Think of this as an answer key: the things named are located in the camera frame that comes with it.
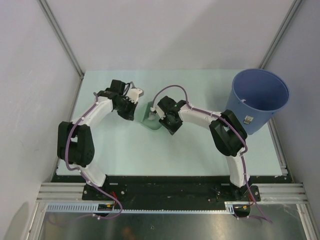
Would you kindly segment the green dustpan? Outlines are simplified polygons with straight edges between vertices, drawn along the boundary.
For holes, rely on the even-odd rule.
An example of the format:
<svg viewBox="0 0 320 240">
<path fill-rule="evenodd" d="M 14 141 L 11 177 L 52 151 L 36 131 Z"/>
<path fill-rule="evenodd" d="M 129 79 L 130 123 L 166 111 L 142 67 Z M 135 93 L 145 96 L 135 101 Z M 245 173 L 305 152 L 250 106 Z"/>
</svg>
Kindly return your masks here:
<svg viewBox="0 0 320 240">
<path fill-rule="evenodd" d="M 144 104 L 143 108 L 141 109 L 140 123 L 152 131 L 157 131 L 162 127 L 162 125 L 159 122 L 160 117 L 151 111 L 152 106 L 153 103 L 151 101 Z"/>
</svg>

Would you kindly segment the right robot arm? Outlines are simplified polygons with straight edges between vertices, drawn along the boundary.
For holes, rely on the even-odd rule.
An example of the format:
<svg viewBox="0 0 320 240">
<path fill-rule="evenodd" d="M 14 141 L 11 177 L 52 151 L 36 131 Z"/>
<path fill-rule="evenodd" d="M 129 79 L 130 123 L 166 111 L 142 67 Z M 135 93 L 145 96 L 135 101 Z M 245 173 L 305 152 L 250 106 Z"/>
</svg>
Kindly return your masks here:
<svg viewBox="0 0 320 240">
<path fill-rule="evenodd" d="M 183 123 L 191 123 L 210 131 L 216 149 L 225 156 L 230 175 L 229 195 L 242 201 L 249 194 L 249 179 L 245 167 L 244 153 L 248 147 L 245 129 L 231 110 L 209 112 L 192 106 L 187 100 L 176 102 L 165 96 L 157 104 L 152 103 L 150 111 L 159 116 L 159 123 L 171 135 Z"/>
</svg>

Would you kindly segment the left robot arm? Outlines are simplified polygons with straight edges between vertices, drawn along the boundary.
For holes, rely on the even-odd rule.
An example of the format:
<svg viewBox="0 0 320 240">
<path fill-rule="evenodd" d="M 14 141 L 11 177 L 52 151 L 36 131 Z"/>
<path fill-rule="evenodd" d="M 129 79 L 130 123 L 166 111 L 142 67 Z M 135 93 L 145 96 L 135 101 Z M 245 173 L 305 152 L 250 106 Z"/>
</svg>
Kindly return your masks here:
<svg viewBox="0 0 320 240">
<path fill-rule="evenodd" d="M 104 184 L 106 174 L 100 169 L 95 158 L 92 130 L 112 112 L 127 121 L 134 120 L 139 98 L 144 91 L 113 79 L 110 87 L 95 92 L 94 103 L 82 115 L 72 121 L 62 121 L 58 126 L 57 157 L 65 162 L 69 171 L 77 171 L 86 183 L 94 186 L 93 194 L 100 200 L 110 196 L 111 188 Z"/>
</svg>

